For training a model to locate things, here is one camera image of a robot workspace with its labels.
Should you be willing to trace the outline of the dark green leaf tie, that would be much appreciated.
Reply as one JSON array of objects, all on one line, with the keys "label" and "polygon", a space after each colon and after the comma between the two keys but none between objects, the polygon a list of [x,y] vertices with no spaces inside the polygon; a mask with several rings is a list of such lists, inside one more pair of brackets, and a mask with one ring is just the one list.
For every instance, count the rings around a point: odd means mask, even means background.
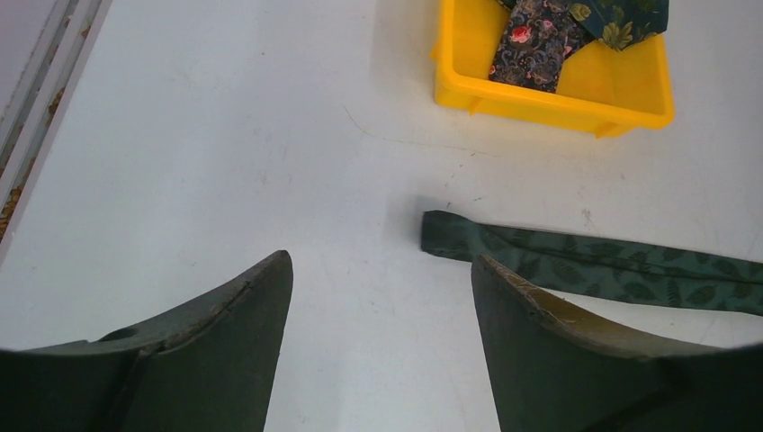
[{"label": "dark green leaf tie", "polygon": [[423,215],[422,251],[471,262],[485,255],[526,281],[604,300],[762,314],[762,265],[625,240],[482,224],[447,211]]}]

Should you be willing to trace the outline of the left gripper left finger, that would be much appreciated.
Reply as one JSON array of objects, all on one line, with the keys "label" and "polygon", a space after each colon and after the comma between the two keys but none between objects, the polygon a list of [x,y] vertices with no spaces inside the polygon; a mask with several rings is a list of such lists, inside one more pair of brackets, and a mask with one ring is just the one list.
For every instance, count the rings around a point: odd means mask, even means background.
[{"label": "left gripper left finger", "polygon": [[95,341],[1,354],[4,431],[260,431],[292,298],[274,252]]}]

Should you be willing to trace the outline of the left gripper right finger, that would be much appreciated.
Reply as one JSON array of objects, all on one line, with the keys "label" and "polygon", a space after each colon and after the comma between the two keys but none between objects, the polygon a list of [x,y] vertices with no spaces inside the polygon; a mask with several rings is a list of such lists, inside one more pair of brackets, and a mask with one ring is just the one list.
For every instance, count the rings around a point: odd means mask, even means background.
[{"label": "left gripper right finger", "polygon": [[759,431],[762,348],[606,319],[477,257],[471,285],[504,431]]}]

